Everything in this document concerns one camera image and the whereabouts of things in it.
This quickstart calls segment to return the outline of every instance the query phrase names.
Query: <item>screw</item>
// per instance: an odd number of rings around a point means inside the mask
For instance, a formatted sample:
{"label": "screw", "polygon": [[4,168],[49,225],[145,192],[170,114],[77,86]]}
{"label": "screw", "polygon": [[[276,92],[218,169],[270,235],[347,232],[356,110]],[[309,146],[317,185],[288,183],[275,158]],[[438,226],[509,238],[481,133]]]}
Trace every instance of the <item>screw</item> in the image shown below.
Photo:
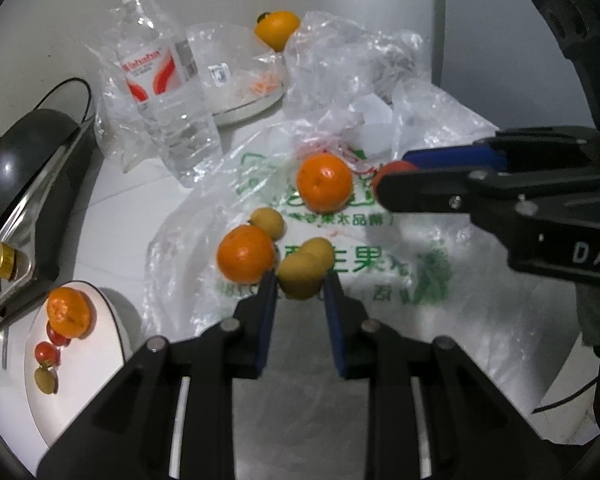
{"label": "screw", "polygon": [[449,207],[451,209],[460,209],[462,207],[462,198],[458,195],[455,195],[449,199]]}
{"label": "screw", "polygon": [[451,350],[456,346],[456,342],[449,336],[441,335],[433,340],[433,343],[440,349]]}
{"label": "screw", "polygon": [[487,172],[483,170],[475,170],[469,173],[469,178],[471,180],[484,180],[487,178]]}
{"label": "screw", "polygon": [[240,321],[235,317],[228,317],[220,322],[220,330],[223,332],[235,332],[240,328]]}
{"label": "screw", "polygon": [[362,322],[360,328],[363,330],[363,332],[375,334],[378,330],[380,330],[380,322],[377,319],[370,317]]}
{"label": "screw", "polygon": [[538,212],[538,206],[529,200],[523,200],[516,204],[516,213],[522,216],[533,216]]}
{"label": "screw", "polygon": [[163,350],[165,346],[167,346],[167,340],[160,335],[153,336],[146,342],[146,347],[154,354]]}

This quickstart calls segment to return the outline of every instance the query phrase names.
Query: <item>black pan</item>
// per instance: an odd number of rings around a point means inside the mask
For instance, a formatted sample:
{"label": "black pan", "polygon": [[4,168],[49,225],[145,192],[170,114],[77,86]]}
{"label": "black pan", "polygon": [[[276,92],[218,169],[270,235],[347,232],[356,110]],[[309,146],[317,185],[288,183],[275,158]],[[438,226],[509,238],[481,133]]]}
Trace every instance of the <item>black pan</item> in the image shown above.
{"label": "black pan", "polygon": [[33,178],[77,129],[61,112],[33,110],[0,138],[0,227]]}

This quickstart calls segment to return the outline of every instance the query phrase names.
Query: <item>mandarin orange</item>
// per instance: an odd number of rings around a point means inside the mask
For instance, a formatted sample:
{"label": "mandarin orange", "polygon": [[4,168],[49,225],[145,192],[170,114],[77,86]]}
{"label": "mandarin orange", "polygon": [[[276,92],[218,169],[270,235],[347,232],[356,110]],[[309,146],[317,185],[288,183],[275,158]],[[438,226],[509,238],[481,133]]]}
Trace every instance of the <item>mandarin orange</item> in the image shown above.
{"label": "mandarin orange", "polygon": [[335,213],[343,209],[351,197],[353,176],[343,160],[331,153],[320,153],[302,163],[296,186],[311,211]]}
{"label": "mandarin orange", "polygon": [[240,285],[258,283],[266,270],[276,263],[276,251],[262,229],[241,225],[229,232],[216,253],[218,269],[230,282]]}
{"label": "mandarin orange", "polygon": [[61,286],[46,299],[49,325],[60,335],[73,339],[83,336],[91,326],[91,307],[79,290]]}
{"label": "mandarin orange", "polygon": [[300,18],[288,10],[266,12],[258,19],[254,30],[257,37],[276,52],[285,49],[286,42],[300,26]]}

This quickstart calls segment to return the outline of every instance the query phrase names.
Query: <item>bottle label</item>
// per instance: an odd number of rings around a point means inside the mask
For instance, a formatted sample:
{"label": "bottle label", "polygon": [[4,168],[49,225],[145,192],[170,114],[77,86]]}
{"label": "bottle label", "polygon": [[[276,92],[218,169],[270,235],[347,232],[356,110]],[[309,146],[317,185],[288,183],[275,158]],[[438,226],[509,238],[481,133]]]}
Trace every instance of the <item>bottle label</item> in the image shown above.
{"label": "bottle label", "polygon": [[[189,53],[189,60],[183,54]],[[136,102],[175,90],[196,75],[196,65],[187,41],[157,41],[122,62],[126,84]]]}

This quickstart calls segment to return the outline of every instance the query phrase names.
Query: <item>cherry tomato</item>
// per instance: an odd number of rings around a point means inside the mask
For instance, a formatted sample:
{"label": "cherry tomato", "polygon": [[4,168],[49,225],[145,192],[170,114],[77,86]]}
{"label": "cherry tomato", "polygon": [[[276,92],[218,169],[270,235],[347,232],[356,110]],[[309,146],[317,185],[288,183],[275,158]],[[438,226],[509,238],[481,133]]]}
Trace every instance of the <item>cherry tomato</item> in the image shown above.
{"label": "cherry tomato", "polygon": [[49,338],[49,341],[56,346],[67,346],[69,341],[71,341],[68,337],[64,337],[62,334],[59,334],[51,328],[48,321],[46,322],[46,336]]}
{"label": "cherry tomato", "polygon": [[41,366],[49,368],[50,366],[58,366],[60,364],[60,351],[47,341],[38,343],[34,350],[36,361]]}
{"label": "cherry tomato", "polygon": [[405,171],[414,171],[417,169],[418,168],[415,165],[411,164],[410,162],[407,162],[406,160],[394,160],[393,162],[389,162],[386,166],[380,168],[380,170],[374,176],[374,179],[371,181],[371,189],[374,192],[376,201],[380,203],[380,201],[378,200],[377,188],[380,184],[380,181],[382,180],[382,177],[389,173],[403,173]]}

